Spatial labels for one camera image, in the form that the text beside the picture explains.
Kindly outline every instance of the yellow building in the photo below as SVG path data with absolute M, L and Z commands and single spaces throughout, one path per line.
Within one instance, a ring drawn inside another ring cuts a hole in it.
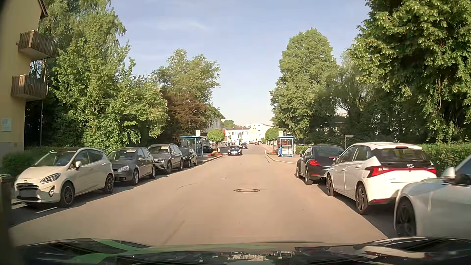
M 6 0 L 0 14 L 0 158 L 23 151 L 25 104 L 48 93 L 43 80 L 29 76 L 32 61 L 55 52 L 53 40 L 36 31 L 47 15 L 42 0 Z

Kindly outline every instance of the road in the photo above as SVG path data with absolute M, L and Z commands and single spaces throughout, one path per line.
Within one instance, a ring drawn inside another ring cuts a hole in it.
M 150 245 L 363 243 L 394 235 L 392 213 L 358 215 L 353 201 L 305 185 L 293 164 L 267 159 L 262 146 L 243 152 L 138 186 L 117 183 L 114 194 L 85 194 L 68 209 L 14 209 L 10 234 L 17 245 L 88 237 Z

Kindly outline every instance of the sky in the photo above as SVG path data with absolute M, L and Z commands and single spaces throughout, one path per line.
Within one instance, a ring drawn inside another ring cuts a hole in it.
M 173 50 L 217 61 L 220 88 L 212 103 L 235 124 L 272 124 L 270 91 L 291 37 L 310 28 L 340 54 L 367 18 L 365 0 L 112 0 L 126 27 L 134 73 L 166 65 Z

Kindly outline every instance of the wooden balcony railing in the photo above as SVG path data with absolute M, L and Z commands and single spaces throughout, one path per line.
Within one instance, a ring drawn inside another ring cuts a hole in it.
M 11 96 L 26 99 L 26 101 L 40 100 L 48 95 L 48 84 L 29 75 L 14 76 L 11 82 Z
M 18 51 L 31 58 L 31 61 L 52 57 L 56 53 L 54 41 L 35 30 L 20 34 Z

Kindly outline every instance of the side mirror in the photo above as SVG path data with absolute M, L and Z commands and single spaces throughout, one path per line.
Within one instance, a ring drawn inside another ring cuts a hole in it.
M 75 170 L 79 170 L 81 166 L 82 166 L 82 161 L 75 162 Z
M 456 171 L 454 167 L 449 167 L 445 169 L 441 175 L 441 178 L 444 179 L 454 179 L 456 178 Z

